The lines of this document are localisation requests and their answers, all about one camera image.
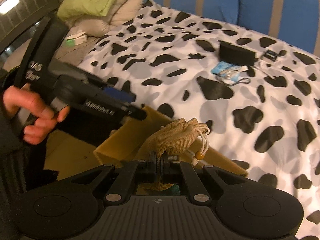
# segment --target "blue label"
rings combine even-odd
[[[115,89],[113,87],[106,87],[103,89],[103,91],[111,96],[114,99],[117,99],[122,102],[127,102],[131,104],[134,100],[133,96],[129,95],[127,92],[120,91],[118,89]]]

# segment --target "drawstring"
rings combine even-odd
[[[195,156],[192,158],[192,166],[195,167],[200,160],[204,158],[205,153],[209,149],[209,140],[207,138],[207,135],[209,134],[209,129],[207,129],[205,132],[201,132],[199,128],[195,127],[195,130],[198,132],[199,136],[201,136],[202,140],[202,147],[200,151],[197,151]]]

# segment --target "black tool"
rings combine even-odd
[[[30,83],[31,89],[38,92],[56,112],[70,105],[106,119],[121,119],[128,115],[144,120],[147,116],[145,111],[104,92],[108,84],[102,79],[76,67],[63,74],[50,68],[52,58],[67,33],[68,27],[56,16],[44,17],[25,52],[14,85],[22,88]],[[13,122],[16,133],[34,121],[28,111],[21,110]]]
[[[156,180],[156,155],[105,164],[24,193],[12,219],[24,240],[295,240],[303,209],[292,195],[228,171],[161,158],[164,183],[178,196],[136,195]]]

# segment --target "white cord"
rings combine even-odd
[[[254,67],[255,69],[257,70],[260,70],[262,73],[264,73],[265,75],[267,75],[268,77],[272,78],[272,79],[275,79],[274,76],[271,76],[270,74],[268,74],[266,71],[264,71],[262,69],[262,60],[260,59],[254,66],[251,66],[251,67]]]
[[[198,134],[201,136],[201,140],[202,140],[202,147],[201,147],[201,150],[200,150],[200,154],[201,155],[205,155],[205,153],[209,149],[209,140],[207,138],[207,135],[209,134],[210,130],[207,129],[206,131],[201,132],[199,128],[195,128],[195,129],[198,132]],[[199,161],[200,160],[196,159],[196,157],[193,156],[192,161],[191,161],[192,166],[195,167],[198,164]]]

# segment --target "ceiling light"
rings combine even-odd
[[[0,13],[6,14],[13,7],[15,7],[19,3],[19,0],[6,0],[4,3],[0,5]]]

